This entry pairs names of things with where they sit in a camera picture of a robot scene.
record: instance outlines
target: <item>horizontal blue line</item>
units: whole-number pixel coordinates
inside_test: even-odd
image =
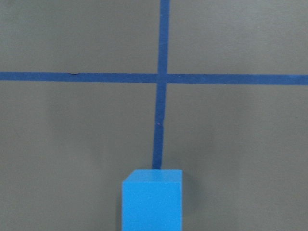
[[[308,75],[166,74],[167,83],[308,85]],[[157,74],[0,72],[0,81],[156,83]]]
[[[0,72],[2,81],[156,83],[157,74]]]
[[[168,74],[167,83],[308,85],[308,75]]]

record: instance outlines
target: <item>blue line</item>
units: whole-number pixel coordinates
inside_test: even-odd
[[[0,81],[156,83],[157,74],[0,72]]]
[[[161,0],[152,169],[161,169],[163,159],[164,119],[168,68],[169,11],[170,0]]]
[[[308,75],[168,74],[167,83],[308,85]]]

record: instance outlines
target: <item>blue tape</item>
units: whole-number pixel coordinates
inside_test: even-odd
[[[2,81],[156,83],[157,74],[0,72]]]
[[[308,75],[168,74],[167,83],[308,85]]]
[[[163,159],[164,119],[168,68],[169,11],[170,0],[161,0],[152,169],[161,169]]]

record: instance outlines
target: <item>blue block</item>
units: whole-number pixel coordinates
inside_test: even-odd
[[[123,231],[182,230],[182,170],[135,170],[122,186]]]

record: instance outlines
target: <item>cube front face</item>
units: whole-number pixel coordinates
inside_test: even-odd
[[[122,197],[123,231],[182,230],[181,170],[136,170]]]

